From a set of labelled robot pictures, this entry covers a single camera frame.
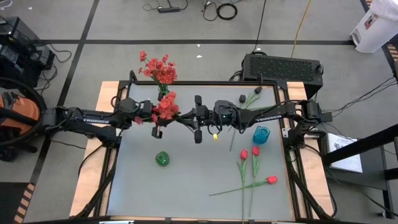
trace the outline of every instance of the gray tabletop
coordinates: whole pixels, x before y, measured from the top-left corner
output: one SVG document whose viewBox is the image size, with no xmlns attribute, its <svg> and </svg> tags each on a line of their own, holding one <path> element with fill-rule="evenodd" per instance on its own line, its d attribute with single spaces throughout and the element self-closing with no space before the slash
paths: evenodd
<svg viewBox="0 0 398 224">
<path fill-rule="evenodd" d="M 213 109 L 216 100 L 229 100 L 238 105 L 239 95 L 246 96 L 254 86 L 170 86 L 177 93 L 175 100 L 186 113 L 194 106 L 194 96 L 201 95 L 203 104 Z M 263 88 L 261 97 L 251 108 L 275 104 L 274 90 Z M 137 101 L 157 100 L 157 87 L 133 85 L 130 97 Z M 252 214 L 248 217 L 250 190 L 245 191 L 245 218 L 255 220 L 293 220 L 290 190 L 287 183 L 278 121 L 259 123 L 271 130 L 268 141 L 261 145 L 261 160 L 256 181 L 278 176 L 278 183 L 255 188 Z M 236 134 L 229 151 L 233 129 L 224 127 L 219 141 L 203 129 L 203 142 L 195 144 L 193 133 L 182 124 L 172 123 L 163 128 L 163 138 L 150 133 L 153 124 L 133 125 L 123 133 L 119 148 L 116 175 L 113 180 L 107 215 L 180 218 L 240 219 L 242 192 L 209 194 L 239 188 L 241 178 L 236 161 L 242 148 L 253 147 L 256 126 L 244 134 Z M 166 151 L 170 164 L 160 167 L 155 155 Z M 252 182 L 251 155 L 246 182 Z"/>
</svg>

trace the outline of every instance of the floor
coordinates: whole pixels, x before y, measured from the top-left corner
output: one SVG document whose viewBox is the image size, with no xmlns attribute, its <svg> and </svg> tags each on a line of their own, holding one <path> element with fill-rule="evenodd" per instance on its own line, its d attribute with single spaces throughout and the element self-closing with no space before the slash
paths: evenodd
<svg viewBox="0 0 398 224">
<path fill-rule="evenodd" d="M 93 110 L 101 82 L 126 80 L 131 69 L 137 71 L 142 66 L 138 57 L 141 50 L 150 57 L 169 54 L 170 60 L 177 63 L 179 80 L 227 80 L 240 69 L 244 54 L 253 50 L 263 1 L 243 0 L 236 3 L 238 15 L 233 20 L 213 22 L 202 17 L 200 1 L 188 1 L 182 12 L 159 14 L 142 9 L 147 3 L 156 6 L 153 0 L 24 0 L 14 1 L 1 14 L 19 16 L 56 49 L 72 51 L 69 61 L 56 63 L 58 76 L 44 91 L 47 106 Z M 185 5 L 184 0 L 171 2 L 174 6 Z M 262 44 L 257 48 L 268 55 L 289 57 L 306 5 L 307 0 L 268 0 L 259 35 Z M 233 13 L 228 10 L 223 9 L 223 13 Z M 352 45 L 344 44 L 364 13 L 360 0 L 312 1 L 298 37 L 305 41 L 296 46 L 294 57 L 319 60 L 324 65 L 324 86 L 318 93 L 323 109 L 342 107 L 392 76 L 381 49 L 374 54 L 361 54 Z M 214 10 L 208 8 L 205 16 L 214 17 Z M 62 59 L 67 54 L 58 56 Z M 396 96 L 397 86 L 385 89 L 356 103 L 332 124 L 347 136 L 369 136 L 396 124 Z M 326 128 L 336 133 L 333 128 Z M 84 136 L 73 133 L 58 133 L 54 139 L 86 144 Z M 43 142 L 44 139 L 36 139 L 34 144 L 40 149 Z M 391 145 L 386 149 L 394 150 Z M 0 163 L 0 182 L 36 184 L 25 222 L 68 218 L 83 155 L 82 149 L 53 142 L 40 153 L 21 153 L 14 162 Z M 394 156 L 386 157 L 388 167 L 398 166 Z M 377 217 L 381 209 L 358 193 L 363 190 L 382 203 L 380 190 L 347 188 L 333 181 L 329 184 L 340 220 L 394 223 Z M 398 182 L 390 185 L 394 206 L 398 208 Z"/>
</svg>

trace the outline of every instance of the red tulip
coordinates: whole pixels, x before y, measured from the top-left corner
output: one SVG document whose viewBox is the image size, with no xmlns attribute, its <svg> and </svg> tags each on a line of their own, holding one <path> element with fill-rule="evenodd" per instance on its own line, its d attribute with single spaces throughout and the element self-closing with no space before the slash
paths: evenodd
<svg viewBox="0 0 398 224">
<path fill-rule="evenodd" d="M 241 159 L 245 160 L 248 158 L 248 152 L 245 149 L 241 151 Z"/>
<path fill-rule="evenodd" d="M 253 146 L 253 155 L 258 156 L 260 154 L 260 148 L 258 146 Z"/>
<path fill-rule="evenodd" d="M 274 183 L 278 182 L 278 178 L 275 176 L 268 177 L 267 181 L 268 181 L 268 184 L 274 184 Z"/>
</svg>

